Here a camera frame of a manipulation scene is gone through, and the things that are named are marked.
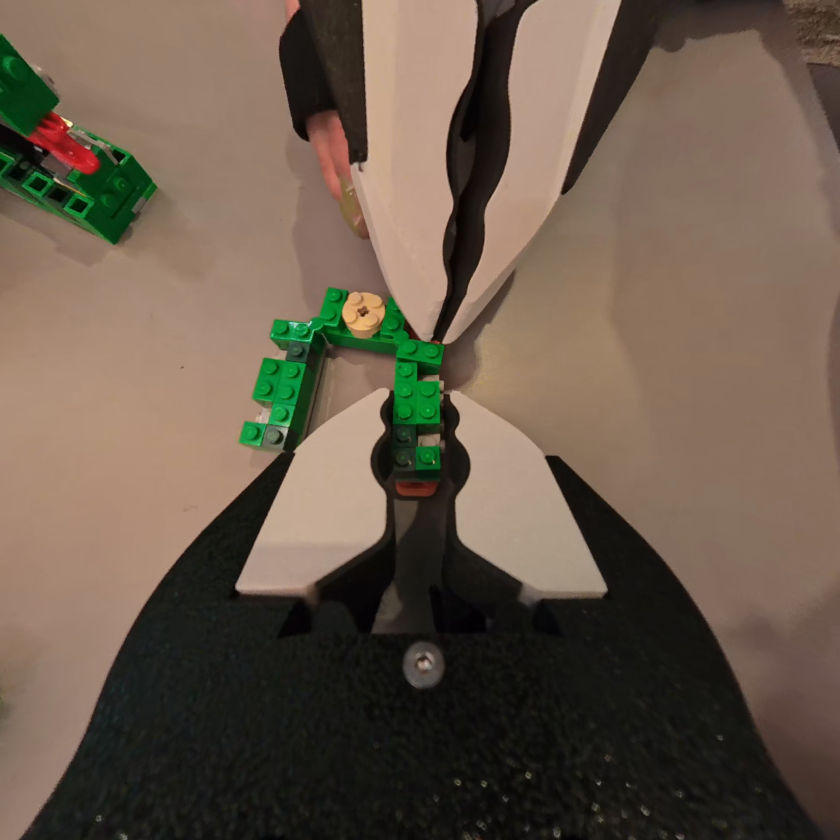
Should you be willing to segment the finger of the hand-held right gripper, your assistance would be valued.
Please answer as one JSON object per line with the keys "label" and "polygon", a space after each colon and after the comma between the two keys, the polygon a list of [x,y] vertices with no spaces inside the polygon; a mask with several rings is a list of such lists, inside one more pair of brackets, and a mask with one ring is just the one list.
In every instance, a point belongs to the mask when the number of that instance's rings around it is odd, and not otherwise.
{"label": "finger of the hand-held right gripper", "polygon": [[476,320],[560,197],[620,6],[513,2],[482,23],[453,122],[460,131],[471,116],[473,157],[444,248],[440,342]]}
{"label": "finger of the hand-held right gripper", "polygon": [[474,1],[363,1],[367,156],[353,183],[385,283],[420,337],[448,294],[448,134],[474,69]]}

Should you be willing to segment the green brick arch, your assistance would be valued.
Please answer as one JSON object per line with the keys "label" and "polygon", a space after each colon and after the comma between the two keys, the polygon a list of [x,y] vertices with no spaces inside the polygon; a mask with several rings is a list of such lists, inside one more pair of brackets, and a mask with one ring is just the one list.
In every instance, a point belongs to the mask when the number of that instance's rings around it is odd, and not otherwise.
{"label": "green brick arch", "polygon": [[318,316],[308,322],[273,322],[270,339],[279,354],[260,363],[251,396],[260,413],[242,426],[239,443],[278,453],[299,446],[308,434],[329,349],[388,355],[395,361],[393,388],[385,403],[391,442],[381,462],[397,496],[429,498],[443,472],[444,386],[439,374],[444,345],[420,340],[392,297],[381,297],[386,305],[381,330],[372,339],[355,338],[342,320],[349,292],[329,287]]}

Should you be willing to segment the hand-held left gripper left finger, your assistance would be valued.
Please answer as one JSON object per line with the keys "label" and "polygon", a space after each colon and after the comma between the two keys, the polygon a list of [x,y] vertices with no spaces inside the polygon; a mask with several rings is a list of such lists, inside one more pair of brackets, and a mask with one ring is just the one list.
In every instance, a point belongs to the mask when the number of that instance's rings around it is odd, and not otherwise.
{"label": "hand-held left gripper left finger", "polygon": [[374,447],[385,432],[381,388],[316,429],[296,449],[238,577],[251,596],[312,600],[316,583],[385,534],[387,500]]}

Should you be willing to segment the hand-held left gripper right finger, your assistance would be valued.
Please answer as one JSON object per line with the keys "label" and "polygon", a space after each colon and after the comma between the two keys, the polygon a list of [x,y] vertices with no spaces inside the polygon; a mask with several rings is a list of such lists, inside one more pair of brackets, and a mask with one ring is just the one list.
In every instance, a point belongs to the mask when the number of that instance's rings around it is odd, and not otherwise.
{"label": "hand-held left gripper right finger", "polygon": [[602,573],[542,450],[461,392],[444,409],[447,587],[468,604],[603,597]]}

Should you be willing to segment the person's right hand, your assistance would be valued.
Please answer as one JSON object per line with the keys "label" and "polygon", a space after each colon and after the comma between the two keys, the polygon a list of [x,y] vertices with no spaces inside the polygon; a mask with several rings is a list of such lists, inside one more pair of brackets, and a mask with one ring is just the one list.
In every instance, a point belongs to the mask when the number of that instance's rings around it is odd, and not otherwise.
{"label": "person's right hand", "polygon": [[342,121],[299,1],[286,1],[286,26],[278,54],[292,127],[310,143],[322,178],[346,224],[358,238],[370,236],[355,191]]}

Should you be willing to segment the green brick build red clip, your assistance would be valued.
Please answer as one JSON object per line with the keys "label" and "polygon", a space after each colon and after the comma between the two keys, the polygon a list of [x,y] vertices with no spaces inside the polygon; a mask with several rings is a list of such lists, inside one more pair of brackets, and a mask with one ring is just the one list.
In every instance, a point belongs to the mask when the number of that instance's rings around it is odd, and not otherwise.
{"label": "green brick build red clip", "polygon": [[156,191],[127,150],[56,111],[53,80],[1,37],[1,187],[115,245]]}

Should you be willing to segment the tan round brick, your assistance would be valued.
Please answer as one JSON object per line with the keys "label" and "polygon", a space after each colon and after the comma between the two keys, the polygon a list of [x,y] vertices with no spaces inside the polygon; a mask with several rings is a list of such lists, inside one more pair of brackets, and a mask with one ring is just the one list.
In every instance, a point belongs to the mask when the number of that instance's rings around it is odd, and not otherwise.
{"label": "tan round brick", "polygon": [[385,320],[383,299],[369,291],[351,291],[342,307],[342,320],[351,334],[360,340],[372,339]]}

